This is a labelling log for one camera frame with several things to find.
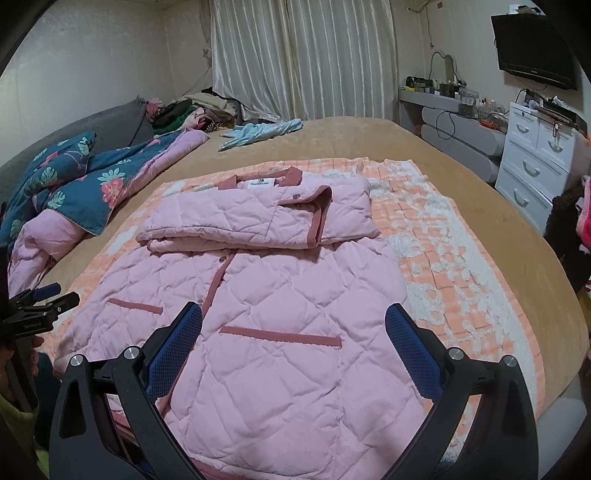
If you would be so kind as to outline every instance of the clothing label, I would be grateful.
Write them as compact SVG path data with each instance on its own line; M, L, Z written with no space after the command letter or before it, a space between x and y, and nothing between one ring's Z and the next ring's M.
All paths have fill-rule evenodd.
M275 184L275 179L256 179L248 180L246 182L246 188L249 189L260 189L263 187L272 187Z

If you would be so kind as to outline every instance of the white curtain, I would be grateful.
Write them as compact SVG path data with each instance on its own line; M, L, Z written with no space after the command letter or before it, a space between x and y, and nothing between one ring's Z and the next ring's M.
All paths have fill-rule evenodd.
M388 0L214 0L212 10L214 90L246 118L395 118Z

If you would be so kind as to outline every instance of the person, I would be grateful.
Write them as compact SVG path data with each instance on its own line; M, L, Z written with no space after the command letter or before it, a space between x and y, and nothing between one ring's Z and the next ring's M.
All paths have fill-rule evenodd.
M43 344L43 338L35 336L32 343L33 348L39 348ZM22 411L8 381L6 365L14 353L11 348L0 345L0 415L21 448L37 464L39 469L49 477L49 454L35 439L35 422L39 407L33 412ZM29 364L31 375L38 375L39 373L39 358L37 351L31 354Z

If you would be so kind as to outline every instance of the drawer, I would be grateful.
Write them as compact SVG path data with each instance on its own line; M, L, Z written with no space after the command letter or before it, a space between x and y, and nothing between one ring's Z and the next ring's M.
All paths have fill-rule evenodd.
M501 164L495 188L544 235L552 211L552 202L535 188L524 184L512 165Z
M553 130L554 125L540 121L538 151L548 156L566 171L570 171L570 166L573 163L574 149L577 143L576 132L570 127L560 125L555 137Z
M503 152L503 164L515 167L515 171L527 184L532 185L546 198L553 199L564 192L569 173L546 158L532 155L515 140L508 137Z
M535 150L538 143L538 131L540 129L540 120L535 115L511 105L508 129L509 134L520 137L524 143Z

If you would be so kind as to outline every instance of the pink quilted jacket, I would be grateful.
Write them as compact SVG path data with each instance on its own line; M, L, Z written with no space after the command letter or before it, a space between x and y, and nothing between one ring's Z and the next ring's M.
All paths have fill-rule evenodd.
M365 178L274 177L166 198L77 312L56 369L142 345L196 301L202 334L157 407L204 474L378 479L425 415L384 327L406 299L395 253Z

